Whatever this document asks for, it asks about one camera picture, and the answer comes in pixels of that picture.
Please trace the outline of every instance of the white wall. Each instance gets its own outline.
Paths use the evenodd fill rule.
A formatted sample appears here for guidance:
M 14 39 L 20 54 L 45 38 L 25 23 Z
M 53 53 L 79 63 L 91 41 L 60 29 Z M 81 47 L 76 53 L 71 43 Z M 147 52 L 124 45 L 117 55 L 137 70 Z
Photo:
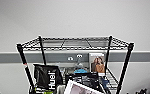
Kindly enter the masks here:
M 108 66 L 118 80 L 122 66 L 123 63 L 121 62 L 110 62 Z M 29 68 L 33 77 L 32 64 L 29 64 Z M 147 88 L 148 94 L 150 94 L 150 62 L 129 63 L 120 94 L 126 94 L 127 92 L 135 94 L 136 91 L 144 88 Z M 29 82 L 22 64 L 0 64 L 1 94 L 28 94 L 28 89 Z
M 38 35 L 112 35 L 150 51 L 150 0 L 0 0 L 0 52 Z

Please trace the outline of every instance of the shelf post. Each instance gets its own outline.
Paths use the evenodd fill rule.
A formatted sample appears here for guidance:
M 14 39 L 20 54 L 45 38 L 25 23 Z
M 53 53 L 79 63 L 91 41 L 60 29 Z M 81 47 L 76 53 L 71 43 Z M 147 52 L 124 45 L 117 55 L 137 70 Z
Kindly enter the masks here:
M 105 59 L 105 75 L 106 75 L 106 69 L 107 69 L 107 64 L 108 64 L 108 59 L 109 59 L 109 50 L 111 46 L 111 41 L 112 41 L 112 36 L 109 37 L 109 43 L 108 43 L 108 50 L 106 53 L 106 59 Z
M 123 69 L 122 69 L 122 73 L 121 73 L 121 77 L 120 77 L 120 81 L 119 81 L 119 84 L 118 84 L 118 87 L 117 87 L 116 94 L 119 94 L 119 92 L 122 88 L 122 82 L 123 82 L 123 79 L 124 79 L 124 76 L 125 76 L 126 68 L 128 66 L 129 58 L 130 58 L 131 52 L 133 50 L 133 47 L 134 47 L 134 43 L 130 43 L 129 46 L 128 46 L 128 51 L 127 51 L 127 54 L 126 54 L 126 58 L 125 58 L 125 62 L 124 62 L 124 65 L 123 65 Z
M 44 53 L 44 49 L 43 49 L 41 36 L 39 36 L 39 42 L 40 42 L 40 46 L 41 46 L 41 51 L 42 51 L 42 57 L 43 57 L 44 65 L 46 65 L 45 53 Z
M 29 71 L 29 68 L 28 68 L 28 65 L 27 65 L 27 61 L 25 59 L 25 55 L 24 55 L 24 52 L 23 52 L 23 47 L 21 44 L 17 44 L 17 49 L 18 49 L 18 52 L 20 53 L 20 57 L 22 59 L 22 62 L 23 62 L 23 65 L 25 67 L 25 72 L 27 74 L 27 77 L 28 77 L 28 80 L 29 80 L 29 83 L 32 87 L 32 92 L 34 93 L 35 92 L 35 87 L 34 87 L 34 84 L 33 84 L 33 80 L 32 80 L 32 77 L 31 77 L 31 74 L 30 74 L 30 71 Z

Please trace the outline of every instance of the shelf surface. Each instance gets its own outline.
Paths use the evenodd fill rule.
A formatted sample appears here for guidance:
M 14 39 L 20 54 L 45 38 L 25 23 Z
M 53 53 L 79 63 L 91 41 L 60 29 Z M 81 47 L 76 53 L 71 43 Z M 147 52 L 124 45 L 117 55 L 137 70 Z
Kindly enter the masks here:
M 109 37 L 41 38 L 44 50 L 108 50 Z M 122 50 L 129 43 L 112 38 L 110 50 Z M 24 50 L 41 50 L 39 38 L 22 44 Z

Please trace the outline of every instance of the metal shelving unit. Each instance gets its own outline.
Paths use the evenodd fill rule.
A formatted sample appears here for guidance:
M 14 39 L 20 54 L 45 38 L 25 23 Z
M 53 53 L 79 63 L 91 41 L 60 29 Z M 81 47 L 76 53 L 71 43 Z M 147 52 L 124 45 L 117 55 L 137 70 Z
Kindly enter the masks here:
M 108 83 L 107 86 L 109 90 L 116 90 L 116 94 L 119 94 L 133 47 L 134 43 L 127 43 L 112 36 L 87 38 L 42 38 L 41 36 L 39 36 L 38 38 L 28 41 L 26 43 L 17 44 L 17 49 L 25 66 L 25 71 L 28 76 L 33 93 L 35 93 L 35 85 L 32 81 L 24 51 L 41 51 L 44 65 L 46 65 L 47 62 L 44 51 L 106 50 L 107 52 L 105 58 L 105 78 L 107 80 L 113 80 L 113 83 Z M 127 50 L 119 81 L 115 78 L 113 73 L 107 67 L 110 50 Z

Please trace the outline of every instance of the package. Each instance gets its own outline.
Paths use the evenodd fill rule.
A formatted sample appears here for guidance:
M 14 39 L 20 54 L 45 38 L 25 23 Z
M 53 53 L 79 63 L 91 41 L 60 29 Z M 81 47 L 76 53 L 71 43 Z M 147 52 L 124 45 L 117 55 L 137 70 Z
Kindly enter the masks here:
M 58 66 L 34 64 L 34 78 L 38 88 L 54 91 L 59 84 L 63 84 Z

